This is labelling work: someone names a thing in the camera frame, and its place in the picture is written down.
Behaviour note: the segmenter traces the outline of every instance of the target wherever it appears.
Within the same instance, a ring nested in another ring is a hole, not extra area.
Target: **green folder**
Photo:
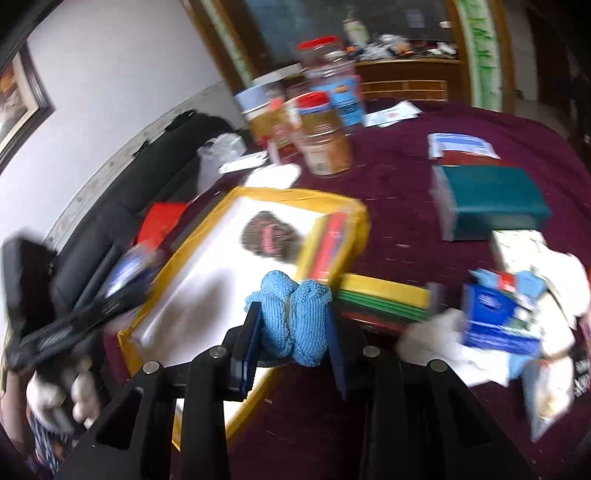
[[[412,320],[423,321],[427,319],[427,312],[424,309],[404,303],[384,300],[380,297],[339,290],[337,298]]]
[[[433,179],[444,240],[486,240],[493,230],[541,230],[551,216],[542,192],[521,168],[434,166]]]

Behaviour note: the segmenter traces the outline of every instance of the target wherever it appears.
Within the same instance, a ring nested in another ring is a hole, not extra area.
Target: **blue knitted bootie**
[[[314,280],[298,285],[282,271],[269,272],[260,291],[246,298],[247,312],[260,301],[264,327],[261,343],[277,358],[291,356],[300,365],[315,367],[326,353],[324,319],[330,289]]]

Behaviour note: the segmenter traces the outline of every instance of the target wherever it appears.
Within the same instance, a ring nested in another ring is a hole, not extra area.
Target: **picture frame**
[[[53,111],[25,43],[0,76],[0,174]]]

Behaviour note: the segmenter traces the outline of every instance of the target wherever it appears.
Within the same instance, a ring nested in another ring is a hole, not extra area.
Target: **maroon tablecloth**
[[[348,172],[323,179],[304,170],[295,185],[340,193],[367,205],[372,224],[369,242],[351,272],[414,285],[436,281],[447,288],[447,304],[457,307],[467,271],[495,266],[487,242],[441,240],[428,193],[432,162],[427,135],[434,132],[482,137],[503,159],[524,168],[553,212],[543,232],[548,246],[571,252],[591,266],[591,176],[564,139],[544,125],[512,115],[453,104],[419,106],[425,112],[417,119],[353,135],[355,166]],[[343,476],[337,452],[350,451],[360,428],[355,416],[359,410],[351,406],[344,411],[336,396],[332,403],[328,400],[333,387],[327,373],[326,392],[318,385],[313,388],[314,378],[295,378],[292,372],[286,376],[285,385],[271,394],[273,405],[261,407],[230,450],[236,477],[254,478],[254,472],[248,473],[252,457],[262,455],[265,468],[256,469],[257,478],[356,478],[355,471]],[[591,398],[586,394],[533,444],[519,381],[509,388],[481,385],[473,392],[543,479],[562,469],[590,426]],[[286,416],[297,421],[281,420]]]

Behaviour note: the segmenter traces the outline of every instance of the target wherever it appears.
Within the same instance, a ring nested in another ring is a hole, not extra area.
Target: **white wall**
[[[534,39],[530,22],[521,0],[503,0],[507,26],[511,32],[515,87],[527,100],[538,99],[538,73],[535,64]]]
[[[23,227],[43,238],[130,138],[221,81],[179,0],[65,0],[28,43],[56,111],[0,175],[0,242]]]

